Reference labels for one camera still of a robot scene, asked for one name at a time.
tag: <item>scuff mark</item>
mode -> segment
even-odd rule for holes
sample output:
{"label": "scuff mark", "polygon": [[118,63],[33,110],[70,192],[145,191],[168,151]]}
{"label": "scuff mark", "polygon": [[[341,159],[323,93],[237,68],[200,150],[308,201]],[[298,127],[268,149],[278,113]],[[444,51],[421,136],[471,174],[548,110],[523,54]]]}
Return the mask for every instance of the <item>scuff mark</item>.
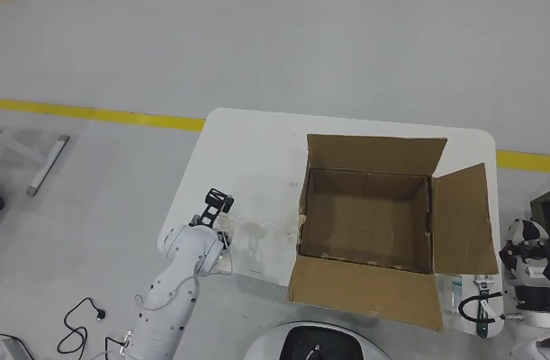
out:
{"label": "scuff mark", "polygon": [[367,315],[372,317],[378,317],[381,315],[381,308],[379,308],[378,306],[375,306],[374,309],[372,309]]}

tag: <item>open cardboard box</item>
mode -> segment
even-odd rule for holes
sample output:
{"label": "open cardboard box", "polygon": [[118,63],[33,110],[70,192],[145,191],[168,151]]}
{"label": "open cardboard box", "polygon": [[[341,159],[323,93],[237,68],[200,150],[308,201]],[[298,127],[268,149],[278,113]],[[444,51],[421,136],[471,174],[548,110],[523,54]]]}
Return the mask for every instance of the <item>open cardboard box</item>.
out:
{"label": "open cardboard box", "polygon": [[497,274],[484,164],[432,177],[446,139],[307,137],[293,302],[442,330],[435,274]]}

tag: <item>table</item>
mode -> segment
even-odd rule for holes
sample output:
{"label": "table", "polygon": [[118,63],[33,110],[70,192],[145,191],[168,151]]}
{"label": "table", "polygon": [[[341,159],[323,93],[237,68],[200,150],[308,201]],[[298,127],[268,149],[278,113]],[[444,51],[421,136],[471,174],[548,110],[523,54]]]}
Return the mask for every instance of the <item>table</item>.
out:
{"label": "table", "polygon": [[[216,109],[204,125],[160,236],[200,213],[204,196],[215,187],[235,199],[226,219],[220,221],[233,237],[233,272],[287,286],[296,254],[298,199],[308,133],[448,138],[434,176],[484,162],[492,237],[500,264],[497,164],[492,136],[482,130],[398,122]],[[230,269],[230,263],[223,258],[219,267]],[[497,279],[492,292],[502,291],[501,275]],[[438,280],[442,300],[442,278]],[[463,275],[463,298],[476,294],[473,276]],[[490,304],[495,312],[503,312],[502,298],[491,299]],[[465,311],[474,316],[476,301],[467,304]],[[476,334],[475,325],[457,315],[444,313],[443,320],[446,328]],[[502,321],[490,324],[489,337],[497,335],[502,326]]]}

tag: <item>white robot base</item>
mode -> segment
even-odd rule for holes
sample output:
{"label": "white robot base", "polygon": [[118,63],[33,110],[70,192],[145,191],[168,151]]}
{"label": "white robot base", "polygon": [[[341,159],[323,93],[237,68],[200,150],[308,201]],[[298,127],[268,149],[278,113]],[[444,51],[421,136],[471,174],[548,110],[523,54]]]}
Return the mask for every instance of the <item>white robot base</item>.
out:
{"label": "white robot base", "polygon": [[261,334],[243,360],[388,360],[357,333],[320,322],[292,322]]}

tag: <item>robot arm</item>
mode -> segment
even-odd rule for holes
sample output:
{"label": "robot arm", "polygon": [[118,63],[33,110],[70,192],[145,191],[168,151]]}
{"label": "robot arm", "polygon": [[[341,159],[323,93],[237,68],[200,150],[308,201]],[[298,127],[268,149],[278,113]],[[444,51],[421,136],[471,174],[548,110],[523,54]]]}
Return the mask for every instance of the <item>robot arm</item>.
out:
{"label": "robot arm", "polygon": [[202,216],[195,215],[191,224],[172,229],[158,242],[158,250],[173,262],[153,280],[144,301],[137,295],[142,311],[122,350],[130,359],[172,359],[199,296],[198,277],[217,274],[211,270],[230,241],[212,224],[233,200],[212,189],[206,202]]}

